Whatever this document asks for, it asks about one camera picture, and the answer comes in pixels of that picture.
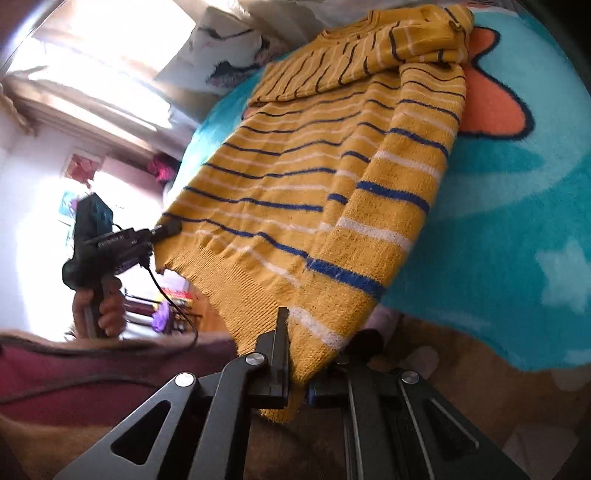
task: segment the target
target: grip handle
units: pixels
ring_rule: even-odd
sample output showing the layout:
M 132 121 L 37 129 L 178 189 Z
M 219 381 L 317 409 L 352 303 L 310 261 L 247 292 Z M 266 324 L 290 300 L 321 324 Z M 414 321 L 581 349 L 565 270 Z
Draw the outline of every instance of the grip handle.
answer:
M 84 319 L 86 322 L 86 334 L 88 338 L 107 338 L 106 332 L 99 327 L 100 311 L 99 307 L 101 302 L 105 299 L 108 292 L 105 292 L 103 281 L 92 289 L 94 295 L 90 305 L 84 308 Z

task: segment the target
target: orange shape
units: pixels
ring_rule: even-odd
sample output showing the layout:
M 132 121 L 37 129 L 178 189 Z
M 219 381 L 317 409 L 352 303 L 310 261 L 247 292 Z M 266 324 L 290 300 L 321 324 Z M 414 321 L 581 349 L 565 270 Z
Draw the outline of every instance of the orange shape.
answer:
M 500 37 L 499 32 L 490 28 L 472 30 L 469 64 L 464 66 L 467 92 L 461 134 L 517 140 L 531 131 L 533 120 L 523 101 L 478 65 L 478 60 L 496 47 Z

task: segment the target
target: handheld device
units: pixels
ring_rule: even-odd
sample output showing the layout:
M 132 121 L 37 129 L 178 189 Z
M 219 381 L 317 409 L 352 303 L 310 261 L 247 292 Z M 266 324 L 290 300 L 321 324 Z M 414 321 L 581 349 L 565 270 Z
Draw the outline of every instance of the handheld device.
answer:
M 153 245 L 181 231 L 181 222 L 171 220 L 156 228 L 113 232 L 113 211 L 93 193 L 80 200 L 74 224 L 74 255 L 62 268 L 62 279 L 72 290 L 94 292 L 85 308 L 86 331 L 90 338 L 104 338 L 98 325 L 99 306 L 106 295 L 104 279 L 122 274 L 150 257 Z

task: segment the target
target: metal bolt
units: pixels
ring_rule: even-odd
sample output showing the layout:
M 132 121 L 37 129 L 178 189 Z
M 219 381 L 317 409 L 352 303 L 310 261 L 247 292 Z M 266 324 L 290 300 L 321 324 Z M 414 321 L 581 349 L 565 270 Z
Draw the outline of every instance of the metal bolt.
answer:
M 418 373 L 413 372 L 412 370 L 402 372 L 402 381 L 404 383 L 413 385 L 418 382 L 419 378 Z
M 176 377 L 174 377 L 174 383 L 176 383 L 179 387 L 189 387 L 193 385 L 194 381 L 195 377 L 188 373 L 178 374 Z
M 349 355 L 339 355 L 336 359 L 335 359 L 335 363 L 337 365 L 346 365 L 349 363 Z
M 246 356 L 246 363 L 248 365 L 260 365 L 261 363 L 263 363 L 265 361 L 265 355 L 263 355 L 262 353 L 249 353 Z

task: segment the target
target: ribbed hem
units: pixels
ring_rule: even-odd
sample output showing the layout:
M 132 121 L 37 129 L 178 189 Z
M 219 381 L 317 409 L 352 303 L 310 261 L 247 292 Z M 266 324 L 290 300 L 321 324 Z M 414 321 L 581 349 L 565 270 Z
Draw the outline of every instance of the ribbed hem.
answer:
M 379 10 L 370 10 L 365 18 L 356 23 L 341 27 L 336 30 L 323 30 L 316 40 L 345 40 L 354 38 L 357 35 L 363 35 L 376 28 L 379 24 Z
M 207 249 L 186 248 L 184 242 L 166 254 L 156 255 L 157 270 L 173 270 L 207 295 L 226 322 L 239 355 L 254 349 L 259 334 L 275 328 L 281 305 L 233 262 Z

